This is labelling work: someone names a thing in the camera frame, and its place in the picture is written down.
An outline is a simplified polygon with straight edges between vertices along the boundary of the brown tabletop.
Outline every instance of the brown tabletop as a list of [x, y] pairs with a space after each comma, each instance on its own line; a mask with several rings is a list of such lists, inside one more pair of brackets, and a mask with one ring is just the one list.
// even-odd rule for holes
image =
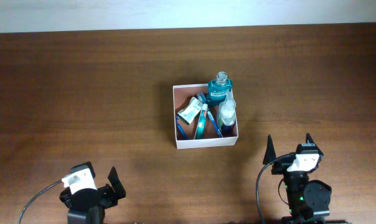
[[[175, 147], [172, 86], [233, 80], [233, 147]], [[0, 34], [0, 223], [91, 161], [116, 167], [127, 197], [105, 223], [257, 222], [267, 135], [277, 155], [311, 133], [310, 175], [332, 187], [331, 215], [376, 223], [376, 24]], [[266, 218], [289, 208], [266, 170]], [[56, 186], [23, 223], [66, 223]]]

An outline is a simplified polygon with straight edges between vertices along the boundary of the open cardboard box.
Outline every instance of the open cardboard box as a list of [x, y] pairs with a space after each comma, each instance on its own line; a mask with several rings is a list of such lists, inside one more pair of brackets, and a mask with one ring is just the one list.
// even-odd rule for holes
[[[195, 84], [195, 85], [178, 85], [173, 86], [173, 100], [174, 100], [174, 133], [176, 135], [176, 144], [178, 149], [188, 149], [188, 148], [198, 148], [198, 147], [215, 147], [215, 146], [233, 146], [238, 139], [238, 120], [233, 128], [232, 136], [224, 136], [224, 138], [219, 138], [215, 132], [212, 122], [209, 117], [206, 117], [205, 133], [203, 139], [194, 139], [196, 126], [198, 123], [199, 115], [190, 124], [185, 124], [185, 122], [179, 120], [179, 124], [183, 128], [188, 139], [184, 140], [180, 132], [176, 128], [176, 114], [181, 109], [184, 109], [191, 97], [196, 97], [198, 93], [208, 93], [207, 84]], [[209, 106], [210, 112], [217, 120], [217, 110], [218, 106]]]

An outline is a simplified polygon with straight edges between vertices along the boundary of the blue bottle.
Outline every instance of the blue bottle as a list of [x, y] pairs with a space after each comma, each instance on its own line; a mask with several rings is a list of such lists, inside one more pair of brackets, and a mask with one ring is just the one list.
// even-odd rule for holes
[[225, 72], [219, 72], [215, 80], [208, 84], [209, 94], [207, 95], [208, 105], [219, 105], [225, 100], [228, 91], [232, 89], [232, 80], [227, 78]]

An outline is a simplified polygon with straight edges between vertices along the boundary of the toiletries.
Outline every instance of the toiletries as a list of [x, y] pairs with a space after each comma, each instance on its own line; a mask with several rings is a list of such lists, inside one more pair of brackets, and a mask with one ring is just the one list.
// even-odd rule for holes
[[[196, 97], [198, 97], [198, 100], [201, 102], [201, 103], [205, 103], [206, 101], [206, 97], [203, 93], [198, 93], [196, 94]], [[210, 121], [212, 122], [213, 124], [213, 127], [215, 129], [215, 132], [217, 133], [217, 135], [222, 138], [223, 135], [221, 134], [221, 131], [219, 130], [219, 126], [217, 126], [217, 123], [215, 122], [214, 118], [213, 118], [213, 115], [212, 113], [210, 112], [210, 108], [208, 107], [207, 108], [207, 116], [209, 117]]]
[[205, 132], [205, 125], [206, 125], [206, 114], [207, 114], [207, 104], [202, 105], [202, 109], [200, 111], [198, 125], [196, 127], [195, 137], [194, 139], [202, 139], [203, 133]]
[[223, 136], [231, 135], [233, 126], [235, 125], [235, 107], [237, 106], [233, 100], [232, 92], [228, 91], [225, 101], [220, 103], [219, 112], [217, 113], [217, 124]]
[[207, 104], [219, 105], [225, 100], [225, 95], [232, 89], [232, 80], [229, 80], [225, 72], [219, 72], [215, 80], [208, 83], [209, 94]]
[[195, 119], [196, 115], [200, 113], [202, 108], [202, 103], [195, 97], [192, 97], [189, 101], [189, 104], [186, 108], [180, 110], [177, 114], [180, 116], [183, 122], [190, 125]]
[[184, 138], [184, 140], [188, 140], [188, 137], [186, 135], [186, 133], [184, 132], [183, 128], [181, 127], [181, 125], [178, 123], [178, 120], [180, 119], [180, 116], [176, 115], [176, 126], [177, 126], [177, 130], [180, 132], [180, 134], [182, 135], [182, 137]]

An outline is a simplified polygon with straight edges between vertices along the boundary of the teal tube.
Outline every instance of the teal tube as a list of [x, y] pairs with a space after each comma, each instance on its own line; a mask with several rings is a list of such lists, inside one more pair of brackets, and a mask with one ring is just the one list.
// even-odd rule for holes
[[202, 109], [200, 110], [200, 116], [198, 125], [196, 127], [195, 137], [194, 139], [202, 139], [204, 132], [205, 132], [205, 125], [206, 125], [206, 115], [207, 115], [207, 104], [202, 105]]

